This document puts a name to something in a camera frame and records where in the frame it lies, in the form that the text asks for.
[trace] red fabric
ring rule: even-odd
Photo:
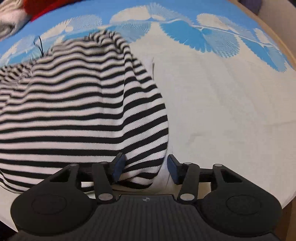
[[[24,0],[25,11],[32,16],[31,21],[34,21],[43,14],[80,0]]]

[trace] bed sheet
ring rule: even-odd
[[[168,153],[201,168],[222,163],[283,207],[295,197],[296,72],[227,0],[79,2],[2,41],[0,66],[40,56],[37,36],[46,51],[104,28],[120,32],[135,56],[154,57],[168,112]],[[161,170],[151,190],[173,191],[165,164]]]

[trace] circular pad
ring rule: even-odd
[[[254,237],[272,231],[281,216],[281,205],[253,184],[227,183],[202,199],[201,212],[225,234]]]
[[[68,232],[92,213],[91,199],[67,183],[45,183],[18,196],[11,216],[18,230],[38,236]]]

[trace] black plastic base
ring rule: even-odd
[[[273,234],[239,238],[209,226],[192,205],[177,203],[172,195],[122,195],[100,205],[90,220],[76,230],[54,237],[20,231],[11,241],[279,241]]]

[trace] black and white striped cloth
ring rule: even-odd
[[[152,184],[167,149],[166,109],[120,34],[67,40],[33,63],[2,67],[0,81],[2,187],[22,192],[69,163],[89,167],[119,152],[121,187]]]

